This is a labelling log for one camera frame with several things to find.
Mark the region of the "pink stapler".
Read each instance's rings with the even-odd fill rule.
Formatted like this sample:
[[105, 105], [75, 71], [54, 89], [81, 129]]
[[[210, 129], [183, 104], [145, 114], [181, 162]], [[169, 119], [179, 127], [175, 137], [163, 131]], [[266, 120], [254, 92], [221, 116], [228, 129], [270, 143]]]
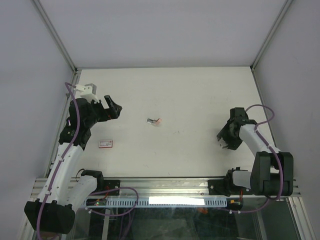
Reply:
[[158, 118], [158, 119], [150, 119], [150, 118], [147, 118], [146, 119], [146, 122], [150, 125], [153, 125], [153, 126], [158, 126], [161, 122], [162, 122], [162, 119], [161, 118]]

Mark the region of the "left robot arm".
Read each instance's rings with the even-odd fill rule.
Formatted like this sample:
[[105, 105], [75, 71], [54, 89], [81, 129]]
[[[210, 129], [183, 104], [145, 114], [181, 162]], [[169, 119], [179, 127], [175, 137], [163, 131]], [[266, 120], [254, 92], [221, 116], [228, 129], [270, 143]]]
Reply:
[[105, 188], [101, 171], [85, 170], [76, 185], [69, 189], [77, 162], [91, 137], [91, 128], [96, 123], [117, 119], [123, 109], [109, 95], [104, 99], [108, 108], [104, 108], [101, 101], [82, 97], [70, 102], [51, 172], [36, 200], [28, 201], [24, 207], [27, 219], [38, 234], [68, 234], [84, 200], [91, 193], [102, 193]]

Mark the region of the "red white staple box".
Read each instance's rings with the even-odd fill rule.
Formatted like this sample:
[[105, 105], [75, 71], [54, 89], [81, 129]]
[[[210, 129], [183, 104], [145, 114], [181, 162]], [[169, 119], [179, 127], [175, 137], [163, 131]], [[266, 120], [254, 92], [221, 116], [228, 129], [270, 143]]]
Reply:
[[98, 144], [100, 149], [110, 149], [113, 147], [113, 140], [101, 140]]

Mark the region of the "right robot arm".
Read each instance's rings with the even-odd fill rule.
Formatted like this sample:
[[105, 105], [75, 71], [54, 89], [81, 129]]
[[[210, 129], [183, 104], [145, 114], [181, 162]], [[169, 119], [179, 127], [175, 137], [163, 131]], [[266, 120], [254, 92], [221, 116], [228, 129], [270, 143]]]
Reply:
[[252, 169], [240, 167], [227, 171], [221, 193], [231, 195], [247, 189], [253, 195], [270, 200], [291, 196], [294, 191], [294, 157], [272, 145], [259, 131], [259, 123], [250, 119], [243, 107], [229, 111], [229, 119], [217, 134], [222, 148], [235, 151], [246, 144], [254, 156]]

